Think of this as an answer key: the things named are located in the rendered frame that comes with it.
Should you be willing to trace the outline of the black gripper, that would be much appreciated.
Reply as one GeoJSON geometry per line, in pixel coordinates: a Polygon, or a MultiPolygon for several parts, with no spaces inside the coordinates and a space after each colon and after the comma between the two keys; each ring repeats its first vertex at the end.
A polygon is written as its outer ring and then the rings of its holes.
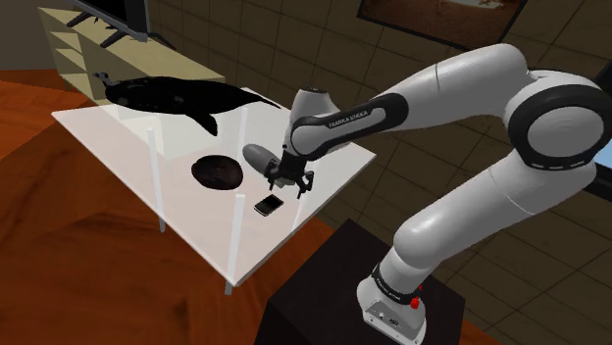
{"type": "Polygon", "coordinates": [[[296,182],[299,187],[297,198],[311,191],[314,172],[305,172],[306,163],[305,159],[294,156],[286,151],[282,153],[280,162],[278,160],[270,160],[264,170],[264,177],[269,183],[269,189],[272,190],[275,186],[282,188],[282,183],[279,182],[281,177],[296,182]]]}

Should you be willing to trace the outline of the black phone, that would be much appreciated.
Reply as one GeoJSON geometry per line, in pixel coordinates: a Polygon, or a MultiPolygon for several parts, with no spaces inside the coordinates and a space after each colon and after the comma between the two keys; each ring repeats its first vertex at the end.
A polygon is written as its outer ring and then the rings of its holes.
{"type": "Polygon", "coordinates": [[[270,194],[254,205],[254,210],[263,217],[269,216],[284,204],[283,200],[274,194],[270,194]]]}

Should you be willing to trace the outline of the grey oval object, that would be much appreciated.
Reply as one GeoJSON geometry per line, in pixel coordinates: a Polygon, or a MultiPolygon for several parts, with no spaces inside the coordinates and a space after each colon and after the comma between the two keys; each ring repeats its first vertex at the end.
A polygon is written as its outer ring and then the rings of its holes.
{"type": "Polygon", "coordinates": [[[264,175],[269,163],[276,168],[280,159],[271,151],[257,144],[247,144],[242,148],[242,155],[245,162],[257,173],[264,175]]]}

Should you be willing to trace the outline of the dark brown round bowl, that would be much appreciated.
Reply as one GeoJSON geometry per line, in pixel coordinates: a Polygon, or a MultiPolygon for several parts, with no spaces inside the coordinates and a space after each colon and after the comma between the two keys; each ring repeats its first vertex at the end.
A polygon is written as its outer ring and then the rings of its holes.
{"type": "Polygon", "coordinates": [[[239,162],[224,155],[201,157],[191,166],[191,174],[202,186],[215,190],[233,190],[243,181],[239,162]]]}

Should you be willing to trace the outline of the dark robot stand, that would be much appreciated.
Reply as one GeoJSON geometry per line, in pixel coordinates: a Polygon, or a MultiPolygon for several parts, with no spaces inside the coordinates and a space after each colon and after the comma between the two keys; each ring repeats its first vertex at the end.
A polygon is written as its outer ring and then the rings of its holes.
{"type": "Polygon", "coordinates": [[[364,322],[356,297],[388,250],[346,221],[269,299],[254,345],[399,345],[364,322]]]}

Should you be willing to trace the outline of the white translucent table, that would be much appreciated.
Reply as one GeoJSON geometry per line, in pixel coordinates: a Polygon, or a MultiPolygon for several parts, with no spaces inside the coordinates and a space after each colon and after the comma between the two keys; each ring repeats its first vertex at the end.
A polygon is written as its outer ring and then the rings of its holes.
{"type": "Polygon", "coordinates": [[[217,136],[186,116],[115,104],[53,116],[232,286],[243,283],[375,158],[350,143],[308,163],[315,173],[313,188],[297,198],[295,186],[270,190],[242,157],[250,143],[281,154],[286,108],[257,102],[217,114],[217,136]],[[191,166],[207,155],[237,160],[243,170],[240,186],[220,191],[197,182],[191,166]],[[254,205],[270,194],[284,204],[263,217],[254,205]]]}

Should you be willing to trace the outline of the black whale figure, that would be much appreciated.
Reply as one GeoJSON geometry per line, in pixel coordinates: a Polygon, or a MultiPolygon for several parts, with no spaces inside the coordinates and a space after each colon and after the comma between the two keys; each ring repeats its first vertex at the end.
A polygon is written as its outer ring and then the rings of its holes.
{"type": "Polygon", "coordinates": [[[112,81],[105,72],[92,75],[102,81],[108,101],[140,112],[185,115],[213,136],[218,135],[216,114],[256,102],[280,108],[260,95],[218,81],[170,76],[112,81]]]}

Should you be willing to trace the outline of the beige low cabinet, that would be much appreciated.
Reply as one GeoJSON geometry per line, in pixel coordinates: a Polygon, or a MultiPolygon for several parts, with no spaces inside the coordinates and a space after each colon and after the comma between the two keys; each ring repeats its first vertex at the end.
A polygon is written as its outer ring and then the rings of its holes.
{"type": "Polygon", "coordinates": [[[129,36],[103,48],[101,43],[112,31],[103,21],[89,18],[73,27],[67,22],[77,11],[39,8],[56,70],[69,86],[98,105],[106,105],[104,86],[95,72],[105,72],[112,80],[148,75],[223,82],[225,78],[155,41],[139,42],[129,36]]]}

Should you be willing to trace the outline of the black television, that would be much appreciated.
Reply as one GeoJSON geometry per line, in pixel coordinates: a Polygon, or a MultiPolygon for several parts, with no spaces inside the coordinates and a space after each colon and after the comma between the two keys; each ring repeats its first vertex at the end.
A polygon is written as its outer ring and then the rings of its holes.
{"type": "Polygon", "coordinates": [[[125,36],[146,42],[150,37],[158,38],[170,49],[177,48],[160,33],[150,30],[148,0],[67,0],[81,9],[81,13],[67,22],[67,27],[74,27],[89,18],[103,20],[108,29],[115,32],[100,43],[108,48],[125,36]]]}

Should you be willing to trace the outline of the dark framed wall picture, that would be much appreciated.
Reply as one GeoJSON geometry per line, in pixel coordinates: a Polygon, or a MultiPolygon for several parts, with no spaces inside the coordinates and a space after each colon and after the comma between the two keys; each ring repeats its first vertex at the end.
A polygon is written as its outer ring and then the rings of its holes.
{"type": "Polygon", "coordinates": [[[502,41],[529,0],[361,0],[357,17],[458,49],[502,41]]]}

